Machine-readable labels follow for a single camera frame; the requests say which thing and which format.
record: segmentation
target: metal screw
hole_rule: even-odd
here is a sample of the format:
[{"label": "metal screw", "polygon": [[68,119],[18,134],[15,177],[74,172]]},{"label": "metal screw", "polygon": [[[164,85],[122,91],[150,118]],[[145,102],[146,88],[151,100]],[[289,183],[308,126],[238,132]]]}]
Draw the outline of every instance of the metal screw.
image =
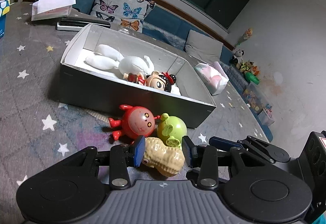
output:
[{"label": "metal screw", "polygon": [[207,186],[207,187],[211,187],[211,186],[214,186],[216,185],[216,181],[211,179],[211,178],[205,178],[205,179],[201,179],[200,180],[200,183],[204,186]]},{"label": "metal screw", "polygon": [[126,186],[127,183],[128,183],[128,181],[127,181],[126,179],[123,179],[123,178],[117,178],[117,179],[114,179],[114,180],[112,181],[112,184],[113,184],[114,186],[120,186],[120,187],[122,187],[122,186]]}]

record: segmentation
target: red toy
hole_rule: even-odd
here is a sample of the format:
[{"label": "red toy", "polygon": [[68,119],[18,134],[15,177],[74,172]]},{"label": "red toy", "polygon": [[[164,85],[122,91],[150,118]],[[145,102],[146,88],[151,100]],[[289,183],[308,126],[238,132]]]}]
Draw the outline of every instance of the red toy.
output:
[{"label": "red toy", "polygon": [[153,133],[155,129],[155,119],[159,119],[159,115],[154,117],[151,111],[142,106],[122,104],[119,108],[125,111],[122,120],[109,118],[112,128],[117,126],[122,127],[121,130],[113,131],[112,135],[114,140],[118,140],[119,137],[123,135],[136,139],[139,135],[148,137]]}]

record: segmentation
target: table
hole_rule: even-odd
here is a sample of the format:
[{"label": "table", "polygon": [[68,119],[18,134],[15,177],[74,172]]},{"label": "table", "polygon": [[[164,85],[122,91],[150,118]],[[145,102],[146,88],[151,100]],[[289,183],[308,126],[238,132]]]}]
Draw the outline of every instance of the table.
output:
[{"label": "table", "polygon": [[[31,21],[31,3],[11,5],[4,37],[0,39],[0,222],[21,223],[15,194],[22,181],[89,145],[99,151],[119,144],[110,140],[109,124],[84,109],[56,100],[61,56],[76,32],[57,31],[55,20]],[[73,10],[71,15],[84,16]],[[196,58],[138,32],[130,35],[176,53],[192,66]],[[231,84],[213,96],[217,105],[211,115],[188,135],[198,145],[212,136],[232,141],[247,135],[267,141],[265,134]],[[169,179],[185,179],[189,168]],[[142,165],[128,168],[135,179],[165,179]],[[227,170],[219,168],[227,178]],[[107,168],[99,179],[108,181]]]}]

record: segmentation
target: white plush body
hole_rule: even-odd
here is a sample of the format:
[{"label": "white plush body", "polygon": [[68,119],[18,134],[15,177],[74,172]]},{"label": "white plush body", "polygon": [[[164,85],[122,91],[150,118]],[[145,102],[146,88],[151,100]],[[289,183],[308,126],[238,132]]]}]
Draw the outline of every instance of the white plush body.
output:
[{"label": "white plush body", "polygon": [[117,68],[121,74],[137,74],[140,72],[143,75],[151,75],[154,71],[154,65],[148,56],[144,56],[144,59],[136,56],[123,57],[119,51],[103,44],[98,45],[94,51],[102,55],[85,59],[86,63],[94,68],[101,70]]}]

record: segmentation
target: gray ribbed plate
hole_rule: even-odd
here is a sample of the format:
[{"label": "gray ribbed plate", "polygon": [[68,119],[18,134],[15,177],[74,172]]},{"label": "gray ribbed plate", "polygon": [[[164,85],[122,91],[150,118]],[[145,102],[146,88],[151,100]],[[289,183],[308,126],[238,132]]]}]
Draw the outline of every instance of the gray ribbed plate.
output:
[{"label": "gray ribbed plate", "polygon": [[111,192],[96,212],[74,223],[248,224],[250,222],[231,213],[216,193],[200,190],[188,180],[137,180],[129,189]]}]

